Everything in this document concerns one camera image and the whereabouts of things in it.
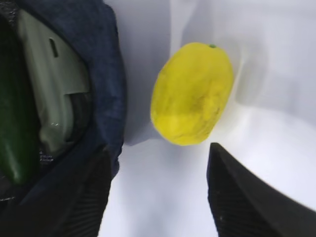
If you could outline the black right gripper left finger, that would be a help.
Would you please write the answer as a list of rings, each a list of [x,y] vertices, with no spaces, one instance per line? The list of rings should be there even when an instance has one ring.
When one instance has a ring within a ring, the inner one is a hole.
[[[49,190],[22,205],[16,237],[96,237],[108,202],[111,164],[98,148]]]

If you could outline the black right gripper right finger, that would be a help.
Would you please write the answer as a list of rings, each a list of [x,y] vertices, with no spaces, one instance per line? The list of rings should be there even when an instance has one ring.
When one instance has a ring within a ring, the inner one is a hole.
[[[211,143],[208,202],[220,237],[314,237],[316,213],[251,173]]]

